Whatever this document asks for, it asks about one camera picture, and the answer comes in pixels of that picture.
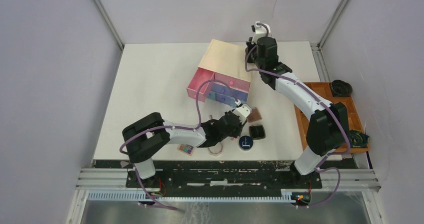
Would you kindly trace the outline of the pastel wooden drawer chest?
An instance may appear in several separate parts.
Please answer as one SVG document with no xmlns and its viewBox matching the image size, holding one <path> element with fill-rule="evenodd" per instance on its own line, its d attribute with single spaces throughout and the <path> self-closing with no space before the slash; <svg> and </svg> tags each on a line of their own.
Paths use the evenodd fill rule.
<svg viewBox="0 0 424 224">
<path fill-rule="evenodd" d="M 236 99 L 245 103 L 248 99 L 252 74 L 245 70 L 244 47 L 219 40 L 212 40 L 197 68 L 215 72 L 214 80 L 207 80 L 200 88 L 212 82 L 206 99 L 234 107 Z"/>
</svg>

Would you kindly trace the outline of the pink drawer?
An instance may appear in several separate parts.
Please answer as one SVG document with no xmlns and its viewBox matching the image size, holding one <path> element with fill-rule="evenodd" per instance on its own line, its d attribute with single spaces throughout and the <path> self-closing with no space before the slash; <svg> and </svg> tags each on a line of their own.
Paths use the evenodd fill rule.
<svg viewBox="0 0 424 224">
<path fill-rule="evenodd" d="M 205 81 L 214 79 L 215 72 L 203 68 L 197 68 L 197 71 L 195 72 L 193 78 L 191 79 L 189 85 L 186 88 L 188 96 L 192 99 L 198 97 L 199 101 L 204 102 L 209 95 L 213 83 L 208 82 L 204 84 L 200 88 L 199 93 L 197 93 L 198 89 L 200 85 L 203 84 Z"/>
</svg>

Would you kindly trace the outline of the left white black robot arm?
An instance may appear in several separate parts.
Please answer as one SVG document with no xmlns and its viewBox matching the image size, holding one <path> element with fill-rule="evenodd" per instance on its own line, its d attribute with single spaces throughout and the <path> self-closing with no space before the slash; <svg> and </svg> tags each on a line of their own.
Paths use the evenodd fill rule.
<svg viewBox="0 0 424 224">
<path fill-rule="evenodd" d="M 220 119 L 203 122 L 199 127 L 166 121 L 154 112 L 124 128 L 124 144 L 119 149 L 129 157 L 145 187 L 156 184 L 157 173 L 153 156 L 167 144 L 187 144 L 198 148 L 217 145 L 228 137 L 240 136 L 250 111 L 227 111 Z"/>
</svg>

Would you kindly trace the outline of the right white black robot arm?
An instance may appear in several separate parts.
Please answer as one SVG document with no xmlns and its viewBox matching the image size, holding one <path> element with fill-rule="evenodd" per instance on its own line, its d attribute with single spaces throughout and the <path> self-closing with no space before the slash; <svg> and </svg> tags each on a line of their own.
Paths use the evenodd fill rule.
<svg viewBox="0 0 424 224">
<path fill-rule="evenodd" d="M 246 43 L 245 64 L 254 64 L 253 71 L 273 90 L 283 94 L 308 119 L 307 148 L 290 166 L 289 182 L 301 188 L 309 181 L 309 174 L 317 171 L 325 160 L 343 144 L 348 144 L 347 107 L 333 103 L 314 92 L 279 61 L 277 42 L 272 37 L 250 38 Z"/>
</svg>

